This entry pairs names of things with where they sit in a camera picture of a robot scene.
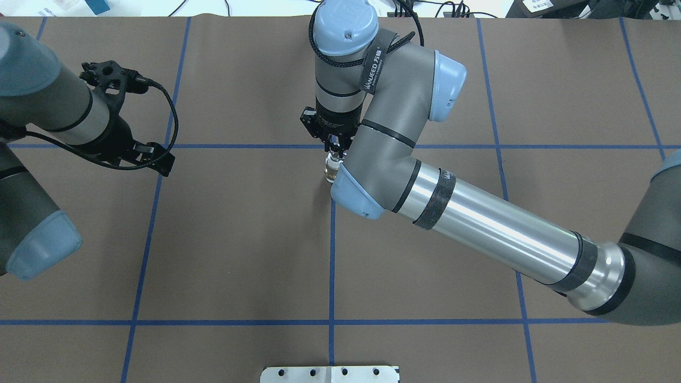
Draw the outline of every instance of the black strap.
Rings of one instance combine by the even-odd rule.
[[[352,92],[352,93],[335,93],[335,92],[331,92],[330,90],[326,89],[326,88],[323,87],[321,84],[319,84],[319,80],[317,80],[316,78],[315,78],[315,80],[317,81],[317,85],[319,85],[319,88],[320,88],[322,91],[324,91],[324,93],[327,93],[327,94],[332,95],[332,96],[334,96],[334,97],[351,97],[351,96],[354,96],[354,95],[356,95],[357,93],[359,93],[359,92],[362,91],[361,89],[358,89],[358,90],[356,90],[356,91],[354,91],[354,92]]]
[[[585,311],[585,313],[593,316],[605,315],[619,307],[627,295],[629,295],[631,286],[633,286],[636,279],[636,263],[631,252],[626,247],[620,246],[620,249],[624,255],[624,275],[620,285],[617,287],[615,294],[605,304],[596,309]]]
[[[94,102],[94,100],[92,98],[92,92],[88,92],[88,93],[90,93],[90,102],[88,103],[87,108],[85,109],[85,112],[83,112],[83,114],[80,116],[80,118],[78,118],[76,120],[76,122],[74,122],[74,123],[72,123],[68,126],[65,126],[65,127],[60,127],[60,128],[57,128],[57,129],[45,129],[45,130],[50,132],[50,133],[66,132],[67,130],[73,129],[74,127],[80,125],[81,122],[85,121],[85,119],[90,115],[90,111],[92,111],[92,104]]]
[[[572,232],[579,242],[577,259],[567,275],[555,284],[546,285],[556,292],[568,292],[580,287],[591,276],[598,259],[598,247],[578,232]]]
[[[409,182],[407,183],[407,187],[402,192],[402,196],[400,197],[400,200],[397,202],[397,205],[395,205],[394,209],[392,209],[393,213],[399,212],[400,209],[402,208],[402,205],[405,204],[405,201],[407,200],[407,197],[409,197],[409,192],[411,192],[411,188],[414,186],[414,182],[416,182],[416,177],[418,177],[420,170],[421,170],[421,161],[417,159],[416,165],[414,166],[414,170],[411,172],[411,177],[409,177]]]
[[[449,199],[454,192],[456,176],[446,170],[440,169],[440,178],[432,191],[432,195],[421,215],[413,222],[416,226],[430,230],[437,224],[445,212]]]
[[[387,136],[390,136],[397,141],[408,145],[412,149],[416,146],[416,142],[413,140],[409,139],[406,136],[403,136],[402,134],[399,134],[398,132],[395,132],[394,130],[390,129],[389,127],[385,127],[379,123],[375,123],[374,121],[368,120],[368,119],[363,119],[362,122],[360,123],[366,127],[370,127],[371,129],[377,130],[378,132],[381,132]]]
[[[673,247],[651,241],[650,239],[644,238],[642,236],[629,234],[628,232],[622,234],[620,242],[637,247],[643,251],[651,253],[654,256],[658,256],[664,260],[668,260],[674,264],[677,264],[678,266],[681,266],[681,251],[674,249]]]
[[[380,28],[376,37],[366,49],[362,75],[360,76],[360,87],[363,91],[369,94],[376,93],[376,86],[383,70],[387,49],[392,40],[395,40],[395,36],[397,36],[397,33]]]

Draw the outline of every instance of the black band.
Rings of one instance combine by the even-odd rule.
[[[109,122],[99,137],[81,145],[71,145],[81,153],[96,155],[100,161],[116,159],[135,146],[130,126],[109,109]]]
[[[327,93],[327,94],[332,95],[332,96],[334,96],[334,97],[352,97],[352,96],[354,96],[354,95],[356,95],[357,93],[359,93],[359,92],[362,91],[361,89],[358,89],[358,90],[356,90],[356,91],[354,91],[354,92],[352,92],[352,93],[335,93],[335,92],[331,92],[330,90],[326,89],[326,88],[323,87],[321,84],[319,84],[319,81],[318,81],[318,80],[317,80],[317,85],[319,85],[319,88],[321,88],[321,90],[324,91],[324,93]]]
[[[59,129],[45,129],[45,130],[47,132],[50,132],[50,133],[66,132],[67,130],[73,129],[74,127],[80,125],[81,122],[85,121],[85,119],[90,115],[90,111],[92,111],[92,103],[93,103],[92,92],[88,92],[88,93],[90,93],[90,102],[88,103],[87,109],[85,109],[85,112],[83,112],[83,114],[80,116],[80,118],[78,120],[76,120],[76,122],[72,123],[71,125],[69,125],[67,127],[60,127]]]
[[[413,172],[411,172],[411,177],[409,177],[409,182],[407,183],[407,187],[405,190],[402,192],[402,196],[400,197],[400,200],[397,202],[397,205],[392,209],[393,213],[397,213],[400,211],[402,208],[402,205],[405,204],[405,201],[407,200],[407,197],[409,196],[409,192],[411,192],[411,188],[414,186],[414,182],[416,182],[416,177],[419,175],[419,171],[421,170],[421,161],[416,160],[416,165],[414,166]]]
[[[584,239],[578,232],[572,232],[579,241],[577,259],[567,275],[555,284],[546,285],[553,291],[568,292],[580,287],[591,276],[598,259],[598,247],[588,239]]]
[[[360,75],[360,87],[363,91],[374,94],[378,85],[383,63],[387,55],[388,47],[395,40],[397,33],[380,28],[374,40],[366,49],[362,74]]]
[[[636,279],[636,263],[634,262],[634,257],[631,252],[625,247],[620,246],[622,249],[622,254],[624,254],[624,275],[622,276],[622,281],[615,294],[605,302],[604,305],[585,313],[593,316],[605,315],[612,310],[615,310],[619,305],[625,300],[629,292],[631,291],[631,286],[634,284],[634,279]]]
[[[416,226],[430,230],[442,217],[447,208],[447,203],[454,192],[456,176],[446,170],[440,169],[440,178],[432,191],[432,195],[421,212],[421,215],[413,222]]]
[[[410,140],[406,136],[403,136],[402,134],[399,134],[398,132],[395,132],[394,130],[392,130],[388,127],[385,127],[385,126],[383,126],[379,123],[375,123],[374,121],[363,119],[361,124],[365,125],[367,127],[370,127],[371,129],[377,130],[377,131],[385,134],[386,136],[390,136],[390,137],[396,139],[397,141],[399,141],[399,142],[401,142],[405,145],[408,145],[412,149],[414,149],[414,147],[416,146],[416,142],[413,142],[412,140]]]
[[[626,243],[627,245],[634,246],[643,251],[647,251],[654,256],[658,256],[664,260],[673,262],[674,264],[681,266],[681,251],[674,249],[673,247],[665,246],[661,243],[651,241],[650,239],[644,238],[642,236],[637,236],[635,234],[629,234],[625,232],[620,238],[621,243]]]
[[[6,179],[7,177],[13,176],[15,174],[23,173],[23,172],[28,172],[28,169],[26,169],[23,166],[15,166],[13,168],[0,170],[0,180]]]

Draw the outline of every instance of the velcro strap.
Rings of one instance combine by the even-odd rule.
[[[360,77],[360,88],[363,91],[370,94],[376,92],[376,85],[383,69],[387,49],[392,40],[395,40],[396,35],[397,33],[393,31],[380,28],[371,45],[367,48],[362,67],[362,76]]]

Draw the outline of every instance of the black cable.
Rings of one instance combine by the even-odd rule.
[[[187,0],[182,0],[182,3],[180,3],[180,5],[178,5],[177,8],[175,8],[175,10],[174,10],[173,12],[170,12],[170,14],[168,15],[168,17],[174,15],[175,12],[179,11],[180,8],[181,8],[186,2],[187,2]]]
[[[147,83],[150,87],[154,87],[156,89],[159,89],[161,92],[163,92],[165,99],[168,101],[168,104],[170,105],[170,111],[172,112],[172,118],[173,118],[174,126],[173,126],[172,137],[170,138],[170,144],[168,144],[168,149],[166,150],[166,152],[163,153],[162,155],[160,155],[158,158],[152,159],[151,161],[146,162],[145,164],[136,165],[136,166],[117,166],[117,165],[107,164],[106,162],[102,162],[102,161],[93,159],[89,155],[82,154],[81,152],[75,150],[70,145],[59,142],[52,137],[48,137],[48,136],[45,136],[43,134],[40,134],[40,133],[37,133],[37,132],[30,132],[30,131],[26,132],[26,135],[30,136],[30,137],[40,138],[41,140],[45,140],[45,141],[49,142],[50,144],[57,145],[58,147],[68,151],[69,153],[75,154],[78,157],[85,159],[88,162],[92,162],[93,164],[102,166],[104,168],[109,168],[109,169],[113,169],[113,170],[138,170],[138,169],[148,168],[149,166],[152,166],[153,164],[156,164],[157,162],[161,161],[166,155],[170,154],[170,150],[175,145],[175,140],[177,139],[177,131],[180,127],[180,122],[177,118],[177,111],[175,110],[175,105],[173,104],[172,98],[170,97],[170,95],[168,94],[166,89],[163,88],[163,86],[161,84],[159,84],[158,82],[155,82],[154,80],[151,80],[150,78],[147,78]]]
[[[445,1],[444,3],[440,4],[440,8],[437,9],[437,12],[435,12],[434,17],[437,17],[440,14],[442,7],[444,7],[445,5],[451,5],[452,6],[452,14],[454,14],[454,12],[456,11],[456,4],[454,4],[453,1]]]
[[[489,14],[489,13],[487,13],[487,12],[466,12],[466,13],[464,13],[464,14],[459,15],[459,17],[466,17],[466,16],[468,16],[469,14],[484,14],[484,15],[487,15],[487,16],[491,16],[491,17],[493,17],[493,18],[498,18],[498,17],[496,17],[495,15]]]
[[[636,8],[636,13],[634,13],[634,18],[639,18],[638,14],[641,12],[641,7],[643,6],[644,0],[639,0],[639,6]]]
[[[405,7],[407,9],[407,13],[414,19],[414,24],[416,24],[416,30],[419,32],[419,44],[421,46],[425,46],[426,43],[424,41],[424,31],[421,28],[421,22],[419,21],[419,16],[416,16],[414,11],[409,6],[407,6],[407,4],[405,3],[405,0],[397,0],[397,1],[399,1],[400,4],[405,5]]]

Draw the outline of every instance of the gray robot arm segment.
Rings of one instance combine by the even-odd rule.
[[[324,20],[323,25],[332,23]],[[352,57],[332,58],[351,61],[363,57],[365,47]],[[388,56],[332,187],[334,199],[372,219],[384,210],[399,213],[537,280],[591,315],[636,325],[681,322],[681,166],[666,163],[654,177],[619,244],[594,243],[560,228],[412,157],[439,97],[434,92],[437,55],[407,44]],[[326,91],[359,89],[358,70],[321,60],[316,68],[317,82]]]

